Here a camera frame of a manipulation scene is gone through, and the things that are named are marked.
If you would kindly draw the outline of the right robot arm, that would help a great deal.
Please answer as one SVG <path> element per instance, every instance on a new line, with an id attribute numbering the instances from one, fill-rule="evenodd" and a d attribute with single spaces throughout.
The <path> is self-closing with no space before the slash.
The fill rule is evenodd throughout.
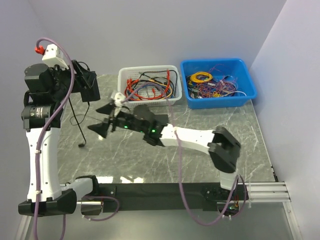
<path id="1" fill-rule="evenodd" d="M 220 195 L 230 200 L 238 193 L 234 184 L 237 160 L 240 156 L 240 142 L 225 128 L 197 130 L 175 127 L 166 114 L 155 114 L 145 104 L 133 108 L 131 113 L 122 111 L 114 103 L 97 109 L 107 115 L 102 122 L 88 126 L 88 129 L 103 138 L 117 128 L 143 133 L 143 140 L 152 146 L 182 147 L 196 150 L 210 156 L 214 167 L 219 171 Z"/>

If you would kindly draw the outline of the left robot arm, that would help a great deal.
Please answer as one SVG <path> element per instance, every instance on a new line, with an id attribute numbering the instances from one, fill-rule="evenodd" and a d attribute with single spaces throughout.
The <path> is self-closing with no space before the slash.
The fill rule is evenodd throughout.
<path id="1" fill-rule="evenodd" d="M 80 93 L 85 103 L 100 99 L 97 75 L 72 60 L 72 66 L 33 64 L 24 70 L 24 81 L 28 90 L 21 119 L 30 153 L 30 183 L 26 200 L 18 204 L 18 213 L 33 217 L 72 214 L 82 197 L 95 201 L 101 189 L 94 175 L 60 185 L 61 121 L 72 93 Z"/>

